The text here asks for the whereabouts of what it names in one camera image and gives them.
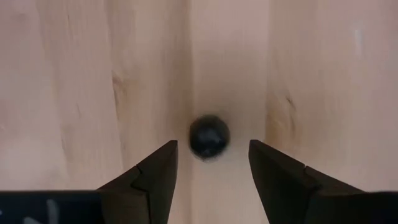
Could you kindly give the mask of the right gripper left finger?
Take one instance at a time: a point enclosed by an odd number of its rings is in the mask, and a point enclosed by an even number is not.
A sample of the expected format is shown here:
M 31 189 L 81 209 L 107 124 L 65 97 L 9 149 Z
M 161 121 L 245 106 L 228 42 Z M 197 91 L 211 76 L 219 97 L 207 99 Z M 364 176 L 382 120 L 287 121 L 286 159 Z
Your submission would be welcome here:
M 0 191 L 0 224 L 167 224 L 177 169 L 171 140 L 96 190 Z

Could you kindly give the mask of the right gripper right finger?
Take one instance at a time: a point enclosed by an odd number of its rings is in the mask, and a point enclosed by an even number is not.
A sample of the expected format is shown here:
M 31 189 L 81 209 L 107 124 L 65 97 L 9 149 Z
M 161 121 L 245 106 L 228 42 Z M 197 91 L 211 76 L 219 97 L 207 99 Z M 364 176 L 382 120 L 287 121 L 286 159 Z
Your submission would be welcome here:
M 365 192 L 258 140 L 252 177 L 270 224 L 398 224 L 398 192 Z

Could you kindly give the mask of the small black ball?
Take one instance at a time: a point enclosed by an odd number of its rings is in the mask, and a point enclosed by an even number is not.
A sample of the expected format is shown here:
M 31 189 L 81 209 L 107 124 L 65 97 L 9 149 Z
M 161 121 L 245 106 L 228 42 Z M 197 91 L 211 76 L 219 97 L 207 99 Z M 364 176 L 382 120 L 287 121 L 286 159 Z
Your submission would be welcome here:
M 194 155 L 206 161 L 220 156 L 230 142 L 228 125 L 213 114 L 205 114 L 189 127 L 189 145 Z

